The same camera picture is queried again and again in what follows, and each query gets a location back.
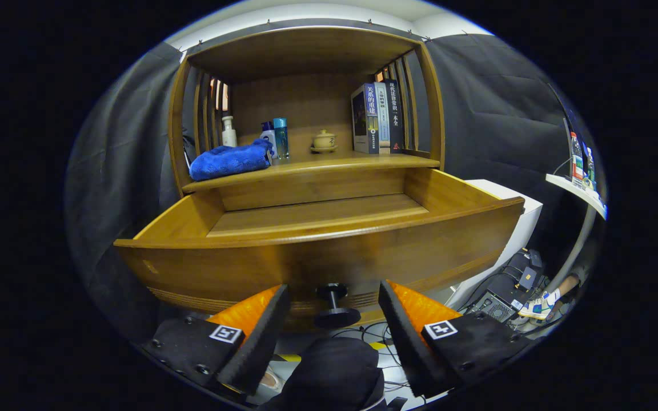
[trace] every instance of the drawer front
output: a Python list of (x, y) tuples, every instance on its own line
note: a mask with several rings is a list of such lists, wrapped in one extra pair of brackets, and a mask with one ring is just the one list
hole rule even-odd
[(276, 284), (289, 284), (293, 317), (324, 307), (319, 284), (346, 283), (342, 305), (376, 309), (381, 279), (424, 292), (470, 278), (491, 267), (519, 219), (510, 202), (428, 224), (336, 239), (256, 247), (159, 249), (120, 247), (138, 278), (162, 300), (219, 312)]

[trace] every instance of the blue bottle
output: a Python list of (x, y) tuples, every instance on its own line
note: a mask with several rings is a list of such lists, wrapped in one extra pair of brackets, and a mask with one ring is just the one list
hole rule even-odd
[(274, 132), (276, 133), (276, 150), (279, 152), (279, 159), (287, 159), (289, 156), (288, 129), (285, 117), (274, 119)]

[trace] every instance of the screw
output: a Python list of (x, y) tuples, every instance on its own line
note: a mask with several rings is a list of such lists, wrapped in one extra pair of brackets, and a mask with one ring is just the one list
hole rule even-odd
[(210, 374), (210, 369), (207, 368), (204, 364), (198, 364), (194, 366), (194, 371), (199, 372), (204, 375), (209, 375)]

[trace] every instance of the open drawer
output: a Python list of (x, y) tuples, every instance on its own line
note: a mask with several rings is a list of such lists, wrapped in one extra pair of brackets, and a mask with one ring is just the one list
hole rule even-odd
[(340, 306), (368, 322), (381, 279), (423, 292), (491, 267), (523, 203), (423, 167), (284, 175), (194, 192), (115, 245), (155, 296), (201, 312), (288, 284), (287, 324), (306, 329), (321, 284), (347, 284)]

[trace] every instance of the bottle cap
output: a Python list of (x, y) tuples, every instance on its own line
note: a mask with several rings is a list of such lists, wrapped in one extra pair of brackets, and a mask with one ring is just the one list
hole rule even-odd
[(285, 126), (286, 126), (285, 117), (277, 117), (276, 119), (274, 119), (274, 128), (285, 127)]

